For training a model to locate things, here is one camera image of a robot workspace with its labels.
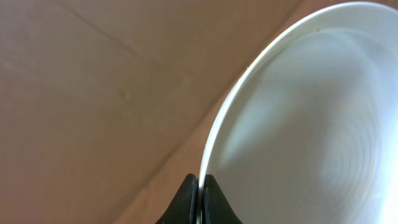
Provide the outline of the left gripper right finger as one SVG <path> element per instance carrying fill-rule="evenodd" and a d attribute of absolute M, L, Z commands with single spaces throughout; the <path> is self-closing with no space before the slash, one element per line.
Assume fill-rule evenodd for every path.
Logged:
<path fill-rule="evenodd" d="M 202 223 L 243 224 L 231 208 L 215 177 L 206 175 L 202 200 Z"/>

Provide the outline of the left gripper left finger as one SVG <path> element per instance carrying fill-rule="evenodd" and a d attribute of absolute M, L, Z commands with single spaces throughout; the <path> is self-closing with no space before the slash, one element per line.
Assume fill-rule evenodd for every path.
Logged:
<path fill-rule="evenodd" d="M 163 215 L 155 224 L 195 224 L 197 220 L 198 179 L 188 174 Z"/>

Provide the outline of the light blue rimmed plate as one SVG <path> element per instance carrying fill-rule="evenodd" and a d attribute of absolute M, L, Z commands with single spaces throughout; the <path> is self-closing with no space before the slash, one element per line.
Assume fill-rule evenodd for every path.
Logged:
<path fill-rule="evenodd" d="M 319 9 L 225 98 L 200 167 L 242 223 L 397 222 L 397 10 Z"/>

